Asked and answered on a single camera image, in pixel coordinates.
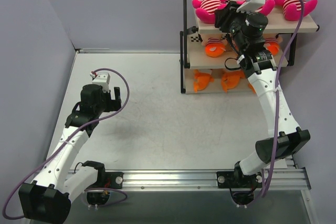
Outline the peach boy plush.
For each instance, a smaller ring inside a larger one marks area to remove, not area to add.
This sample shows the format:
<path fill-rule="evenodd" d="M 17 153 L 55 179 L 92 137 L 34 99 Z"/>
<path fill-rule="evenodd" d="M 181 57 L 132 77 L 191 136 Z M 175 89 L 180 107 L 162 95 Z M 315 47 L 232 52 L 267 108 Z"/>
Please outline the peach boy plush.
<path fill-rule="evenodd" d="M 233 51 L 235 51 L 238 55 L 240 55 L 239 48 L 237 47 L 237 45 L 235 44 L 235 42 L 233 40 L 231 40 L 231 47 L 232 47 Z"/>
<path fill-rule="evenodd" d="M 217 58 L 226 52 L 228 42 L 221 34 L 208 35 L 202 38 L 205 54 Z"/>
<path fill-rule="evenodd" d="M 265 48 L 276 56 L 280 51 L 280 44 L 283 39 L 280 36 L 265 36 Z"/>

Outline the orange shark plush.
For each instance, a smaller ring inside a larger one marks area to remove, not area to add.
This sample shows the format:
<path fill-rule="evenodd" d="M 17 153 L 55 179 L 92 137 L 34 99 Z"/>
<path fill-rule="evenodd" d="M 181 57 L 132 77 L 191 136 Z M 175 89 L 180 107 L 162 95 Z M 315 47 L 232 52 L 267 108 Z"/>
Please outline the orange shark plush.
<path fill-rule="evenodd" d="M 248 87 L 252 90 L 252 92 L 254 94 L 256 94 L 256 91 L 255 91 L 254 87 L 250 83 L 248 84 Z"/>
<path fill-rule="evenodd" d="M 221 78 L 221 86 L 225 93 L 228 90 L 234 89 L 238 86 L 240 79 L 244 79 L 245 75 L 242 70 L 224 72 Z"/>
<path fill-rule="evenodd" d="M 194 69 L 193 74 L 193 88 L 194 92 L 196 93 L 206 89 L 209 83 L 214 82 L 214 78 L 212 77 L 212 69 Z"/>

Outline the orange shark plush back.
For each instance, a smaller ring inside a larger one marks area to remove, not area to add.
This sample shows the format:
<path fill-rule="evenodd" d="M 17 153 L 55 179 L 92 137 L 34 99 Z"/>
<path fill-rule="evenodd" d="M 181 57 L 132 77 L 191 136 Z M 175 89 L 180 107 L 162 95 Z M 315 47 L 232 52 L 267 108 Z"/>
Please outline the orange shark plush back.
<path fill-rule="evenodd" d="M 194 92 L 196 93 L 206 89 L 209 83 L 214 82 L 214 78 L 212 77 L 212 69 L 194 69 L 193 74 L 193 88 Z"/>

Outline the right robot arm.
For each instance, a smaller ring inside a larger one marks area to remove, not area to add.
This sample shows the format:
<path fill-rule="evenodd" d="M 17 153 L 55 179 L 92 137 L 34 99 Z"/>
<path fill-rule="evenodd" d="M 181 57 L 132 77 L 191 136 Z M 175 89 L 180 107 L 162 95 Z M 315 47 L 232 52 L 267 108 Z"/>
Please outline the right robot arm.
<path fill-rule="evenodd" d="M 269 137 L 256 142 L 255 151 L 235 164 L 233 181 L 239 187 L 257 183 L 263 168 L 295 154 L 310 140 L 309 131 L 301 129 L 288 107 L 277 79 L 279 67 L 264 46 L 267 24 L 265 15 L 243 11 L 235 1 L 215 11 L 215 27 L 235 43 L 237 63 L 257 94 L 268 127 Z"/>

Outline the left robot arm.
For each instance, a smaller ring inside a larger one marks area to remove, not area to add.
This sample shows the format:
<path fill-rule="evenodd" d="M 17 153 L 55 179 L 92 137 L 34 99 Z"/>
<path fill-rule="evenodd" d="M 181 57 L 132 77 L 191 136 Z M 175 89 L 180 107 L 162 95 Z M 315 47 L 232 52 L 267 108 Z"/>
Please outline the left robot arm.
<path fill-rule="evenodd" d="M 106 90 L 106 85 L 87 84 L 82 87 L 80 101 L 68 115 L 60 140 L 30 183 L 22 183 L 18 195 L 26 219 L 46 223 L 64 223 L 71 203 L 88 188 L 107 183 L 103 163 L 86 161 L 68 179 L 68 172 L 80 149 L 106 112 L 122 108 L 120 89 Z"/>

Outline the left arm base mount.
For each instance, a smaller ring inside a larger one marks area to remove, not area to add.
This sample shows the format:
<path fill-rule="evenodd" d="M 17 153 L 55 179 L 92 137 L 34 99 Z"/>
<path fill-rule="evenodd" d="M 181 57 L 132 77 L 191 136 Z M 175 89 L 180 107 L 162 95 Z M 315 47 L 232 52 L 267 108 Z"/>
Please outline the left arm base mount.
<path fill-rule="evenodd" d="M 103 185 L 106 188 L 122 189 L 123 172 L 106 172 Z"/>

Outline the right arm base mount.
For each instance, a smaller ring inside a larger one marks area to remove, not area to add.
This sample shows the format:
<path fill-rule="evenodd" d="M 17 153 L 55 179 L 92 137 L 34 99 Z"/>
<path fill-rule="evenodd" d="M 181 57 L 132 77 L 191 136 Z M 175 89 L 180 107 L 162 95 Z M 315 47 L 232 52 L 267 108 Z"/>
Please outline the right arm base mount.
<path fill-rule="evenodd" d="M 222 189 L 256 189 L 262 188 L 257 175 L 238 176 L 233 171 L 218 171 L 217 187 Z"/>

